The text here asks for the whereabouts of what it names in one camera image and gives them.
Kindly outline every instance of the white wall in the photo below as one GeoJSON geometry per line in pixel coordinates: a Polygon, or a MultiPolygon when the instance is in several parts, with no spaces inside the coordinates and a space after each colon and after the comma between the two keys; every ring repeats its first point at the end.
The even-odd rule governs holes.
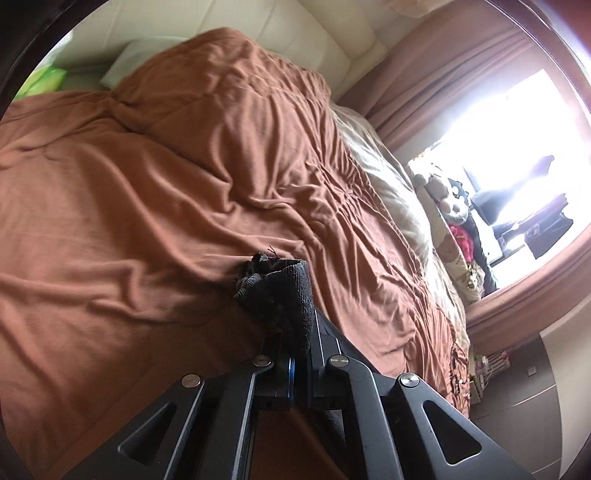
{"type": "Polygon", "coordinates": [[[562,475],[591,432],[591,295],[541,332],[562,422],[562,475]]]}

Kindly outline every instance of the brown bedsheet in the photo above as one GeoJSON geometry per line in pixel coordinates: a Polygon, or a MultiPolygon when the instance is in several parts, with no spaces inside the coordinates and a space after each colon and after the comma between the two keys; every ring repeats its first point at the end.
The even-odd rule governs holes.
{"type": "MultiPolygon", "coordinates": [[[[265,329],[232,281],[269,247],[310,263],[316,304],[384,374],[417,372],[467,412],[465,353],[329,95],[319,75],[221,29],[113,93],[11,106],[0,402],[36,477],[60,478],[183,374],[255,355],[265,329]]],[[[261,417],[255,454],[255,479],[341,477],[296,412],[261,417]]]]}

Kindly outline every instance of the bright window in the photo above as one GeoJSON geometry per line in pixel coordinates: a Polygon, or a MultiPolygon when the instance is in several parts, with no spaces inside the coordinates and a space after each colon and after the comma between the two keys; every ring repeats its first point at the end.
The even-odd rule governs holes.
{"type": "MultiPolygon", "coordinates": [[[[487,98],[474,106],[432,149],[430,160],[474,193],[464,168],[483,190],[510,186],[544,155],[555,160],[547,176],[530,181],[501,212],[498,222],[523,220],[550,199],[565,193],[563,213],[573,226],[541,258],[527,248],[493,268],[500,286],[532,272],[570,243],[591,222],[591,164],[573,114],[544,70],[515,85],[506,95],[487,98]]],[[[499,255],[491,227],[476,218],[483,249],[499,255]]],[[[512,247],[523,243],[513,239],[512,247]]]]}

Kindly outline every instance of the stuffed animal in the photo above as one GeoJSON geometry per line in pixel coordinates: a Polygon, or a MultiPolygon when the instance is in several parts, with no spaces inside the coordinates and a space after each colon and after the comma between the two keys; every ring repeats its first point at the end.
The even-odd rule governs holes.
{"type": "Polygon", "coordinates": [[[461,225],[466,221],[468,206],[462,199],[453,196],[452,186],[438,166],[424,157],[418,157],[408,163],[408,169],[413,184],[425,187],[449,225],[461,225]]]}

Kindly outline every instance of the pink curtain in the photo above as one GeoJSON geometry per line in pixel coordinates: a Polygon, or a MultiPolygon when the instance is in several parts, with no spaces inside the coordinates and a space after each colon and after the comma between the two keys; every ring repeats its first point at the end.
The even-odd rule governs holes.
{"type": "Polygon", "coordinates": [[[455,0],[404,37],[339,104],[365,116],[395,151],[528,50],[537,46],[494,7],[455,0]]]}

